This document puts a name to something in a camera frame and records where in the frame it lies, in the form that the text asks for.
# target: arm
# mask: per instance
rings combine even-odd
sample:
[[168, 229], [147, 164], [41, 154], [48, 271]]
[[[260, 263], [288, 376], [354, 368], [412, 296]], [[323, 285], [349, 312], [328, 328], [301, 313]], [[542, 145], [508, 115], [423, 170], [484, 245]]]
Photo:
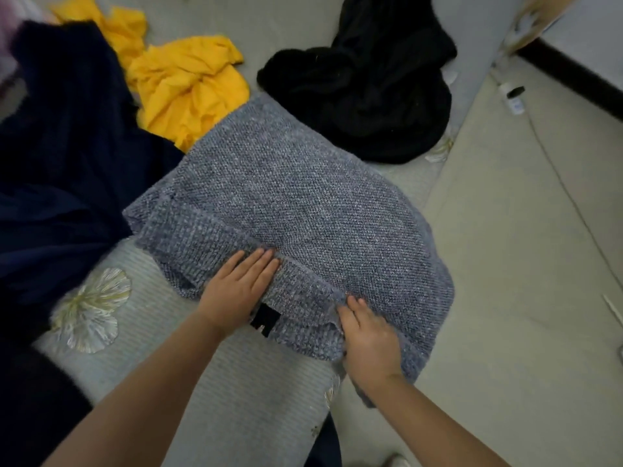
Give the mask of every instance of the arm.
[[348, 297], [338, 308], [346, 336], [345, 367], [422, 467], [508, 467], [495, 452], [409, 384], [400, 368], [400, 345], [392, 327], [363, 299]]
[[197, 311], [82, 420], [43, 467], [156, 467], [217, 347], [249, 320], [279, 261], [236, 253], [208, 282]]

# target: forearm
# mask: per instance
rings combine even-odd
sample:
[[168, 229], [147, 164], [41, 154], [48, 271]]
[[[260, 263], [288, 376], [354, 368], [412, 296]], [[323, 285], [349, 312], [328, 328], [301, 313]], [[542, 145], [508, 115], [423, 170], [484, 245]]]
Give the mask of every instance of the forearm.
[[156, 467], [221, 336], [193, 313], [60, 444], [44, 467]]
[[403, 378], [388, 381], [369, 396], [422, 467], [508, 467]]

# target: hand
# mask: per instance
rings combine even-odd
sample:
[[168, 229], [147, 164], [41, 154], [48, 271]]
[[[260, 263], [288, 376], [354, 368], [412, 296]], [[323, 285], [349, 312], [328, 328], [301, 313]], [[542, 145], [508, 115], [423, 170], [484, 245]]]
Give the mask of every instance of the hand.
[[400, 368], [400, 343], [393, 328], [376, 316], [365, 300], [348, 296], [339, 306], [339, 319], [346, 337], [345, 368], [348, 375], [370, 398], [386, 382], [404, 380]]
[[273, 250], [258, 249], [247, 257], [234, 254], [210, 280], [203, 291], [197, 312], [225, 339], [249, 321], [251, 311], [268, 288], [279, 268]]

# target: beige floor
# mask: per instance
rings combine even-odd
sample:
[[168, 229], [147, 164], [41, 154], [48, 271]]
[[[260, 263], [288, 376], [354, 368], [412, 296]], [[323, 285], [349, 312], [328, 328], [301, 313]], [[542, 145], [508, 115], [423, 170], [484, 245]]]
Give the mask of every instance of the beige floor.
[[[532, 66], [506, 72], [613, 268], [623, 245], [623, 125]], [[457, 297], [417, 386], [514, 466], [623, 464], [623, 293], [526, 116], [488, 78], [425, 206]], [[409, 455], [344, 384], [345, 465]]]

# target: person's left hand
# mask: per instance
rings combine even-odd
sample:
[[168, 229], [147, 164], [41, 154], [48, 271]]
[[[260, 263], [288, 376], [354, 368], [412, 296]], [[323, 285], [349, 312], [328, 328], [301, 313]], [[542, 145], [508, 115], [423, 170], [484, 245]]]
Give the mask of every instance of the person's left hand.
[[244, 251], [234, 254], [203, 291], [197, 312], [224, 339], [249, 321], [251, 311], [268, 288], [279, 268], [274, 251], [257, 249], [238, 264]]

